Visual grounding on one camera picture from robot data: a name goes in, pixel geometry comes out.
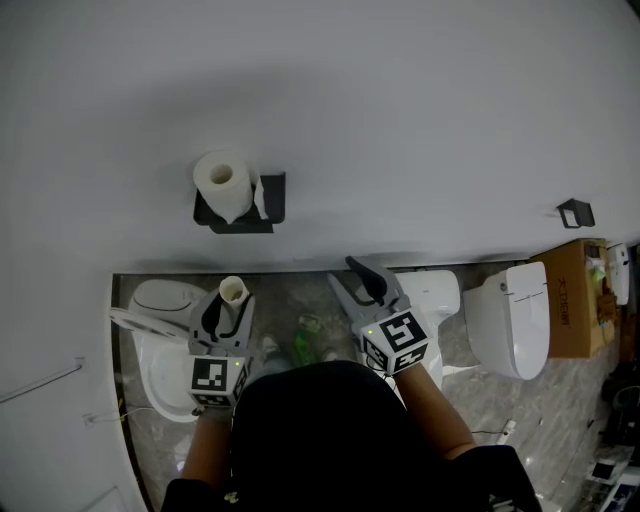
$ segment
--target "toilet paper holder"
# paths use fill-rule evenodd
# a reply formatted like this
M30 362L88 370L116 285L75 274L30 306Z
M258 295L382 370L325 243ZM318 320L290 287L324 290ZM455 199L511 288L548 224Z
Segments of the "toilet paper holder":
M200 226L209 226L211 231L219 235L273 233L273 225L282 223L285 217L286 174L283 172L282 174L262 175L261 180L268 219L260 218L258 208L254 203L247 213L238 217L231 224L227 224L227 221L213 212L198 191L193 208L193 220Z

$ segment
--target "metal rod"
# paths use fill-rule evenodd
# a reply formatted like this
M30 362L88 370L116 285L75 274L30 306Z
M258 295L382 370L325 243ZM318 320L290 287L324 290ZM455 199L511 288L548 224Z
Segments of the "metal rod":
M61 370L57 373L54 373L53 375L49 375L49 377L45 377L43 379L37 380L35 382L32 382L31 384L27 384L26 386L22 386L14 391L11 391L10 393L0 396L0 404L4 404L9 400L13 400L14 398L18 398L19 396L26 395L27 393L31 393L36 389L46 386L47 384L51 384L52 382L60 380L63 377L66 377L67 375L71 375L72 373L75 373L81 369L82 369L82 365L77 364L72 368Z

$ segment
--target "white cylinder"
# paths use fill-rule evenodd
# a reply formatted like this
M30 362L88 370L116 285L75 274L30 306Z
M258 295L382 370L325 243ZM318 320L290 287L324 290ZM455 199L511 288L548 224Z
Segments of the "white cylinder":
M249 296L249 290L238 276L229 276L220 283L220 296L233 309L239 309Z
M228 224L253 205L249 168L233 151L204 155L193 170L193 181L209 207Z

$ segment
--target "marble floor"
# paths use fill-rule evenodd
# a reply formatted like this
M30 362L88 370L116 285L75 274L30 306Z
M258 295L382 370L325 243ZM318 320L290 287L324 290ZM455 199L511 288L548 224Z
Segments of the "marble floor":
M484 279L513 263L459 265L453 271L461 291L479 286ZM403 269L412 271L423 269ZM127 307L133 290L152 278L173 279L215 289L222 275L117 275L114 306ZM264 333L273 334L283 350L293 356L293 339L303 313L318 315L323 322L321 353L327 346L342 359L354 359L347 318L333 297L324 273L243 275L256 296L254 328L250 346L257 347ZM353 278L345 274L348 281ZM119 329L122 383L127 412L149 407L131 334ZM464 311L445 320L439 331L445 365L477 364L469 348ZM445 377L443 392L473 431L499 431L507 420L517 422L510 437L536 492L570 510L578 503L584 474L604 429L607 405L599 399L600 386L617 362L617 346L606 347L590 360L549 360L532 381L517 381L481 369ZM173 423L154 410L140 410L125 420L143 484L153 508L159 512L168 483L179 475L195 428L194 423ZM492 444L495 434L476 434L480 444Z

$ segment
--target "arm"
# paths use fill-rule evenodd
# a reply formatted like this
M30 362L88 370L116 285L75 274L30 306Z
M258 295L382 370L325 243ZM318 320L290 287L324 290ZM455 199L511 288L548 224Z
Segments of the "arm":
M464 420L440 392L424 366L415 364L394 375L394 379L407 410L436 453L453 460L475 447Z
M231 476L230 447L231 417L229 421L220 421L203 414L198 419L181 478L200 480L214 489L224 489Z

